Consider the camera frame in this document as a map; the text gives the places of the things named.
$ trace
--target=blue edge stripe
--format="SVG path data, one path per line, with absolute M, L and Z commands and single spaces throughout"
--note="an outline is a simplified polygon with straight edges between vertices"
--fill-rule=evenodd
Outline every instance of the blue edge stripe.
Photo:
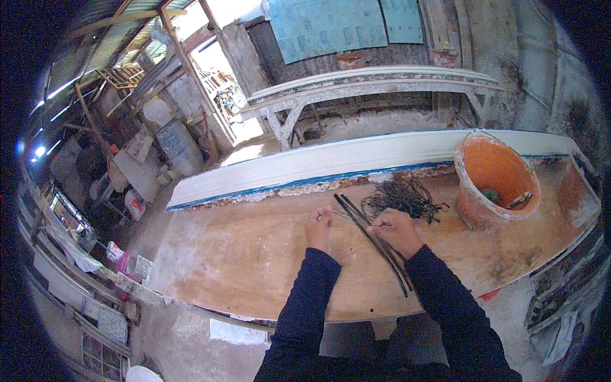
M 564 155 L 523 155 L 523 157 L 528 158 L 528 159 L 537 159 L 537 158 L 546 159 L 546 158 L 555 158 L 555 157 L 561 158 L 561 157 L 566 157 L 566 156 L 568 155 L 566 154 Z M 333 175 L 325 175 L 323 177 L 300 179 L 300 180 L 295 180 L 293 182 L 284 183 L 281 185 L 270 185 L 270 186 L 264 186 L 264 187 L 258 187 L 258 188 L 245 189 L 242 191 L 235 191 L 235 192 L 227 193 L 223 195 L 207 197 L 205 199 L 194 200 L 188 203 L 173 205 L 171 207 L 167 207 L 166 211 L 171 212 L 171 211 L 177 211 L 177 210 L 184 210 L 185 208 L 193 207 L 193 206 L 204 204 L 207 202 L 212 202 L 214 200 L 264 193 L 267 191 L 273 191 L 275 189 L 313 185 L 316 183 L 332 182 L 334 180 L 342 180 L 342 179 L 349 179 L 349 178 L 356 178 L 356 177 L 366 177 L 366 176 L 373 175 L 373 174 L 388 174 L 388 173 L 401 172 L 401 171 L 428 169 L 428 168 L 443 166 L 443 165 L 446 165 L 446 166 L 454 165 L 454 161 L 427 162 L 427 163 L 420 163 L 420 164 L 410 164 L 407 166 L 388 167 L 385 169 L 373 169 L 373 170 L 345 172 L 343 174 L 333 174 Z

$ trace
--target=hand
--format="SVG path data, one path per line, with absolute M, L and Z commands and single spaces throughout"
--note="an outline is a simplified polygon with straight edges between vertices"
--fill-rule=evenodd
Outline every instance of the hand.
M 333 225 L 333 208 L 328 205 L 324 208 L 317 208 L 304 224 L 305 240 L 309 248 L 316 248 L 327 255 L 331 255 L 331 245 L 329 244 L 329 231 Z
M 385 209 L 373 223 L 367 227 L 367 232 L 386 241 L 394 249 L 409 259 L 424 245 L 418 237 L 414 222 L 409 213 Z

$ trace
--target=dark blue sleeve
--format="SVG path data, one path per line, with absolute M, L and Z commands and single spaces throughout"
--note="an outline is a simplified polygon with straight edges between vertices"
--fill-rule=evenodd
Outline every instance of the dark blue sleeve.
M 510 369 L 486 312 L 428 246 L 408 259 L 405 268 L 422 306 L 441 328 L 448 363 L 459 380 L 522 380 Z
M 317 360 L 324 311 L 342 268 L 318 249 L 308 248 L 305 254 L 255 381 L 291 379 Z

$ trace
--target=person's left hand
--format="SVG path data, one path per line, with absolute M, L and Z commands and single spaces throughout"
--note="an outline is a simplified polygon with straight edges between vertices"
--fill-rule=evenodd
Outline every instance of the person's left hand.
M 309 248 L 319 249 L 333 257 L 331 254 L 331 245 L 329 244 L 329 231 L 332 225 L 333 208 L 330 205 L 324 208 L 317 208 L 312 212 L 304 224 L 307 246 Z

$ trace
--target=white bench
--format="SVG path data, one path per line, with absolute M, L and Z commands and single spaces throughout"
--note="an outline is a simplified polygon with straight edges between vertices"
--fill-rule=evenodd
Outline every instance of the white bench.
M 475 110 L 478 126 L 483 127 L 489 99 L 503 90 L 494 78 L 472 70 L 413 65 L 368 67 L 310 76 L 260 90 L 248 98 L 248 105 L 240 113 L 244 119 L 267 117 L 282 150 L 287 150 L 301 111 L 311 103 L 394 92 L 462 93 Z M 477 95 L 483 96 L 483 104 Z M 280 123 L 276 112 L 283 110 L 288 110 L 288 116 Z

